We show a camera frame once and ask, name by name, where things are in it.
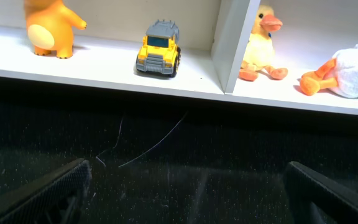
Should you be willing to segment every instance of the plush duck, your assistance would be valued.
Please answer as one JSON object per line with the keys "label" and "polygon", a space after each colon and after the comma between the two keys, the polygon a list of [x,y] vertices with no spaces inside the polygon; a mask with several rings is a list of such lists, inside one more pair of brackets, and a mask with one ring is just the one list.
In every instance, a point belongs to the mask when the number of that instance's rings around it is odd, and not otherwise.
{"label": "plush duck", "polygon": [[306,95],[329,88],[346,98],[358,98],[358,44],[352,49],[337,51],[317,71],[302,76],[300,87]]}
{"label": "plush duck", "polygon": [[274,69],[271,66],[275,52],[270,33],[278,31],[282,25],[283,23],[274,17],[274,11],[270,6],[259,6],[242,60],[240,78],[254,81],[258,78],[257,71],[263,68],[274,79],[281,80],[286,77],[288,74],[286,68]]}
{"label": "plush duck", "polygon": [[71,28],[85,29],[86,22],[68,9],[63,0],[24,0],[27,34],[36,55],[57,51],[57,57],[73,55],[74,33]]}

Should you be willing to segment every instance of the black floor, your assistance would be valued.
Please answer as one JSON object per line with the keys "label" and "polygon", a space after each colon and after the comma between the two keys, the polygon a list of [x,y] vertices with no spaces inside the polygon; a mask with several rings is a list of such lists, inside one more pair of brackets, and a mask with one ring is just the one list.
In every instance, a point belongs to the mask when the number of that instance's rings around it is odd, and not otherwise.
{"label": "black floor", "polygon": [[291,223],[290,161],[358,192],[358,117],[0,79],[0,195],[79,157],[81,223]]}

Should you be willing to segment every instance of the black textured pad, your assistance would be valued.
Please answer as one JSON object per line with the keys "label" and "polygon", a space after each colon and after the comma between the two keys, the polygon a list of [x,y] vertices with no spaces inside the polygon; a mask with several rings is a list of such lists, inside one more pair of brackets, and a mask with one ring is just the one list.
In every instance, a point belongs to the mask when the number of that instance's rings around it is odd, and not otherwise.
{"label": "black textured pad", "polygon": [[0,223],[74,223],[88,192],[89,162],[77,159],[0,197]]}
{"label": "black textured pad", "polygon": [[358,194],[343,185],[299,162],[287,165],[284,184],[296,224],[324,223],[317,207],[338,223],[358,224]]}

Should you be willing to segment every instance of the yellow belly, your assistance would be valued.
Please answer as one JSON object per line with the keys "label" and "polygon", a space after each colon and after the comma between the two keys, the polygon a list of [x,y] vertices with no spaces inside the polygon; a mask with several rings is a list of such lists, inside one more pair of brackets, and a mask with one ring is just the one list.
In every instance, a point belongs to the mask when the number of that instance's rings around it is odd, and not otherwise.
{"label": "yellow belly", "polygon": [[51,49],[55,45],[53,35],[40,25],[33,24],[29,26],[27,33],[32,44],[41,49]]}
{"label": "yellow belly", "polygon": [[274,58],[272,40],[254,39],[247,44],[243,60],[257,66],[261,70],[266,65],[271,65]]}

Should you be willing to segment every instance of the truck's front bumper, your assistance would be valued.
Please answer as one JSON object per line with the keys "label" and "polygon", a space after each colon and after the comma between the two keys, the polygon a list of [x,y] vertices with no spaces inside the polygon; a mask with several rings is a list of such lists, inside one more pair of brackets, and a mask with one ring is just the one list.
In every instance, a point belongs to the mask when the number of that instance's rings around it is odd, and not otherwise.
{"label": "truck's front bumper", "polygon": [[173,73],[173,68],[163,68],[158,65],[152,65],[152,64],[141,64],[136,63],[136,69],[142,71],[142,72],[158,72],[163,75],[170,75]]}

